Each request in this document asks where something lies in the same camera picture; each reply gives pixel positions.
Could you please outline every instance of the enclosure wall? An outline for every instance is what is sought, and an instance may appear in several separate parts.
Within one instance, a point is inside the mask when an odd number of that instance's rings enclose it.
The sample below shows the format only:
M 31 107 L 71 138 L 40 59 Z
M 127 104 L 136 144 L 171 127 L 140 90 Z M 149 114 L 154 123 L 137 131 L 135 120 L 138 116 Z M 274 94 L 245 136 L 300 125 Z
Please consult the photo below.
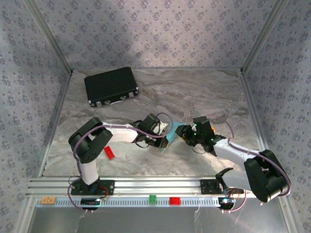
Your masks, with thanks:
M 37 0 L 77 70 L 241 67 L 274 0 Z
M 69 74 L 23 1 L 3 0 L 0 8 L 0 232 L 11 232 Z
M 264 136 L 311 232 L 311 3 L 289 1 L 246 75 Z

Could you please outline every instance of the black box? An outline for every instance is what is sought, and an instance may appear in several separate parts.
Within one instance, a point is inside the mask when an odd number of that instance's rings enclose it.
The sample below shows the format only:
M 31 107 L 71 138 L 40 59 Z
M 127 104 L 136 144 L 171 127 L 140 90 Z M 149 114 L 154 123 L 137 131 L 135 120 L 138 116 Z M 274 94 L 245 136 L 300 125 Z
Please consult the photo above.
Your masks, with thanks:
M 113 104 L 139 94 L 130 67 L 112 70 L 84 79 L 88 103 L 91 107 Z

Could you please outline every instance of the metal sheet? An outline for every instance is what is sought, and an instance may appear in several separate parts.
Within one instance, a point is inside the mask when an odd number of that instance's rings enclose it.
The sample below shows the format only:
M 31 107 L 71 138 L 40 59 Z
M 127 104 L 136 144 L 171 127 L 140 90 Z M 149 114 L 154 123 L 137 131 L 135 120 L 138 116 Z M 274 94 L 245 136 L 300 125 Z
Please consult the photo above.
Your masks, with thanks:
M 85 215 L 75 208 L 35 208 L 28 233 L 286 233 L 279 201 L 247 201 L 239 212 L 218 208 L 105 208 Z

